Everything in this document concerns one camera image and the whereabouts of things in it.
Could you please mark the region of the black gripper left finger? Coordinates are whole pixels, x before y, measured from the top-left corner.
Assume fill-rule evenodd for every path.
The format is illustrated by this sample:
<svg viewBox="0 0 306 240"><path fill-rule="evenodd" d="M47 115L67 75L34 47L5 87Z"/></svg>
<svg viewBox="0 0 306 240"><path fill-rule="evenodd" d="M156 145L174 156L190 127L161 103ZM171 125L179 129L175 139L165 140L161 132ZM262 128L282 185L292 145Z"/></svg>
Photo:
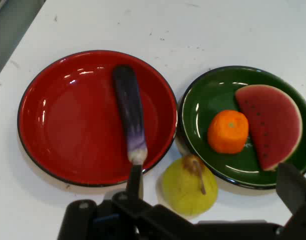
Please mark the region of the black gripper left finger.
<svg viewBox="0 0 306 240"><path fill-rule="evenodd" d="M162 205L142 200L142 166L131 168L124 191L96 204L90 199L70 203L59 240L188 240L193 225Z"/></svg>

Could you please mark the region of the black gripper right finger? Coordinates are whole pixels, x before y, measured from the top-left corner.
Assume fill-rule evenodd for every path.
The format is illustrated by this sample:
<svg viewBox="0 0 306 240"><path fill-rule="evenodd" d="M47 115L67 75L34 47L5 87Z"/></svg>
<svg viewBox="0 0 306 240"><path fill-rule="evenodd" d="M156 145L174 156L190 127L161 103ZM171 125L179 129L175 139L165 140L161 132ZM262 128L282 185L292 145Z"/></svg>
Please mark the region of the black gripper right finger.
<svg viewBox="0 0 306 240"><path fill-rule="evenodd" d="M306 178L292 164L281 163L276 192L292 214L277 239L306 240Z"/></svg>

